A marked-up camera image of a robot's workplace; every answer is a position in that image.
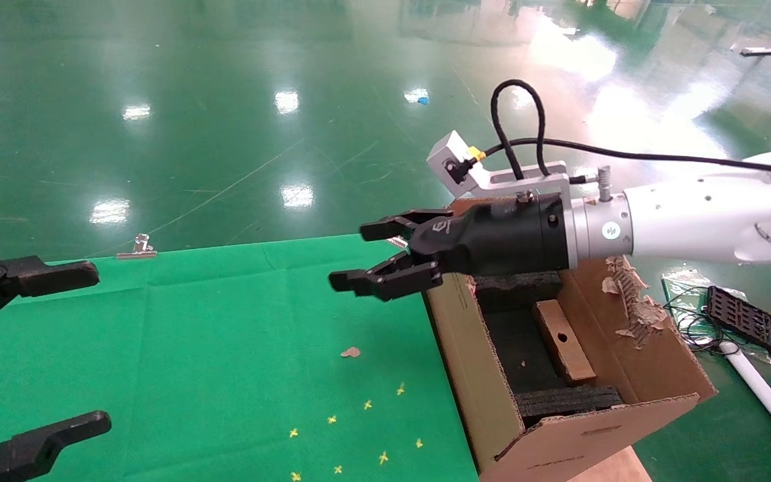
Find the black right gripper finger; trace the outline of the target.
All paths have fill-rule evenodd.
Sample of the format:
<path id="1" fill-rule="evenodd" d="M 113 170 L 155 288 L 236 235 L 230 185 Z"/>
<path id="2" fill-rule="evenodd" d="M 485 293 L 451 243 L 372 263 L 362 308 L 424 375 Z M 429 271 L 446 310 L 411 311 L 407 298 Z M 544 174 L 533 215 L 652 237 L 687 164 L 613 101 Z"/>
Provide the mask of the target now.
<path id="1" fill-rule="evenodd" d="M 385 302 L 425 293 L 442 283 L 437 260 L 407 251 L 372 268 L 335 271 L 329 275 L 329 284 L 335 292 L 350 292 L 358 298 L 377 298 Z"/>
<path id="2" fill-rule="evenodd" d="M 409 210 L 362 224 L 360 235 L 367 242 L 402 237 L 410 243 L 438 243 L 455 217 L 452 210 Z"/>

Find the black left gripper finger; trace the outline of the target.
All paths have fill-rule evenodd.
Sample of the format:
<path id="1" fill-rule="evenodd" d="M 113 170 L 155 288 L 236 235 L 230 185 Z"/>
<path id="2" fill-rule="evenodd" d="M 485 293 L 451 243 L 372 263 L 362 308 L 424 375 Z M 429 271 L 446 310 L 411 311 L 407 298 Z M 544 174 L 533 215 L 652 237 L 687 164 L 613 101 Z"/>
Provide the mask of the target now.
<path id="1" fill-rule="evenodd" d="M 94 411 L 15 435 L 0 443 L 0 481 L 42 477 L 65 448 L 110 430 L 110 415 Z"/>
<path id="2" fill-rule="evenodd" d="M 89 260 L 48 265 L 37 256 L 0 260 L 0 310 L 16 298 L 37 298 L 94 287 L 97 266 Z"/>

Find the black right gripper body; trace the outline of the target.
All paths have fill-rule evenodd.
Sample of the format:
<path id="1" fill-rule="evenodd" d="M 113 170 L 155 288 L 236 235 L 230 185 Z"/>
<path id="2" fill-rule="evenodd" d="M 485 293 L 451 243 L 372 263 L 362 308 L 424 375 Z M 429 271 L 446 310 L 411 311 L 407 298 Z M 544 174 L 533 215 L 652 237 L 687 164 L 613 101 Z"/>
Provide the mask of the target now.
<path id="1" fill-rule="evenodd" d="M 426 223 L 426 255 L 442 272 L 505 276 L 570 266 L 559 194 L 541 194 L 531 202 L 464 198 L 450 209 L 453 216 Z"/>

